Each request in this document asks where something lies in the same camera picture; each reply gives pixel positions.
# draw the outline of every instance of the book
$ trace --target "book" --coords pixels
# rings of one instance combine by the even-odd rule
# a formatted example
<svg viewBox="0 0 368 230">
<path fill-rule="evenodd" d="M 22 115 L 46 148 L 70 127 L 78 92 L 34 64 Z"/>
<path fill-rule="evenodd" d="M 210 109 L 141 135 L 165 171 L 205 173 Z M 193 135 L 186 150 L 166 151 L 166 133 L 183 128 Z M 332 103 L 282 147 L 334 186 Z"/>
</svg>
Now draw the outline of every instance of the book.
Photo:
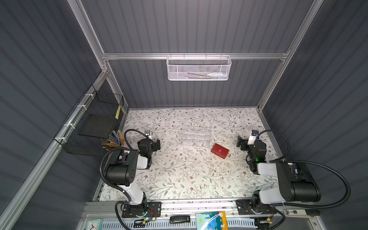
<svg viewBox="0 0 368 230">
<path fill-rule="evenodd" d="M 197 230 L 228 230 L 225 212 L 207 212 L 195 215 Z"/>
</svg>

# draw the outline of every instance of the white wire basket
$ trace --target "white wire basket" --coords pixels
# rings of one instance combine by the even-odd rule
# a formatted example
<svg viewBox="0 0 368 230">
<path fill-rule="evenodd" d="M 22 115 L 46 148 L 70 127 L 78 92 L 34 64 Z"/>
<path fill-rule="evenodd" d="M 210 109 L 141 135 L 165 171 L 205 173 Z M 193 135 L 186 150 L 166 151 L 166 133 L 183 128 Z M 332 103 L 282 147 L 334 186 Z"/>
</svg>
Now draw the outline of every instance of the white wire basket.
<svg viewBox="0 0 368 230">
<path fill-rule="evenodd" d="M 226 81 L 231 59 L 223 55 L 181 55 L 166 59 L 167 78 L 171 81 Z"/>
</svg>

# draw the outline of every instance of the alarm clock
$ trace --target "alarm clock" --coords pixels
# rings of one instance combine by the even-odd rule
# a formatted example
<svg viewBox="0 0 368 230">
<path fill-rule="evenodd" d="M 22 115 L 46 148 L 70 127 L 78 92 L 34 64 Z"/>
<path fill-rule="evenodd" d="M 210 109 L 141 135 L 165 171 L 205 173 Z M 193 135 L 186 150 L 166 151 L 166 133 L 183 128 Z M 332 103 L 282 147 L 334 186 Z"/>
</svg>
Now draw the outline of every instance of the alarm clock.
<svg viewBox="0 0 368 230">
<path fill-rule="evenodd" d="M 86 230 L 101 230 L 102 229 L 102 219 L 89 220 L 87 222 Z"/>
</svg>

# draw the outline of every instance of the red card holder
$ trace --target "red card holder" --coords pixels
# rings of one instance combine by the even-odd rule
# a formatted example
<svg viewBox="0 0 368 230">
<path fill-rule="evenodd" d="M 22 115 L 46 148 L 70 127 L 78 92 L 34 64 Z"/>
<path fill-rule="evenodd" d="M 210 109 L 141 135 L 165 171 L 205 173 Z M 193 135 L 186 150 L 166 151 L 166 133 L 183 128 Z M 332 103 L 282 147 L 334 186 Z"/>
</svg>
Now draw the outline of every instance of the red card holder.
<svg viewBox="0 0 368 230">
<path fill-rule="evenodd" d="M 219 157 L 225 159 L 227 155 L 229 154 L 229 150 L 222 147 L 219 144 L 215 144 L 213 148 L 211 149 L 211 152 L 218 155 Z"/>
</svg>

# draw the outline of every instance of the floral tablecloth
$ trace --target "floral tablecloth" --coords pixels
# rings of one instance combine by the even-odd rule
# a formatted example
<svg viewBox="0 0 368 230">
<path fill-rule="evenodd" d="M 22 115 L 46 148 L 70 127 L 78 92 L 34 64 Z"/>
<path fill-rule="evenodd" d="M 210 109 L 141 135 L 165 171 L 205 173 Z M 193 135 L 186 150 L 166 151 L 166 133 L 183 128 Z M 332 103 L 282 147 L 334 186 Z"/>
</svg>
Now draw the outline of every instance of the floral tablecloth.
<svg viewBox="0 0 368 230">
<path fill-rule="evenodd" d="M 181 128 L 209 128 L 212 131 L 208 149 L 184 147 Z M 251 130 L 264 130 L 255 108 L 130 110 L 124 129 L 151 130 L 153 139 L 161 140 L 161 150 L 153 153 L 149 170 L 137 170 L 135 181 L 148 199 L 195 199 L 250 197 L 254 190 L 277 186 L 277 179 L 254 175 L 245 161 L 247 153 L 236 147 L 237 136 L 247 138 Z M 127 135 L 137 148 L 142 136 Z M 267 161 L 276 158 L 268 135 Z M 210 152 L 217 143 L 229 149 L 222 159 Z M 121 200 L 122 193 L 103 186 L 100 201 Z"/>
</svg>

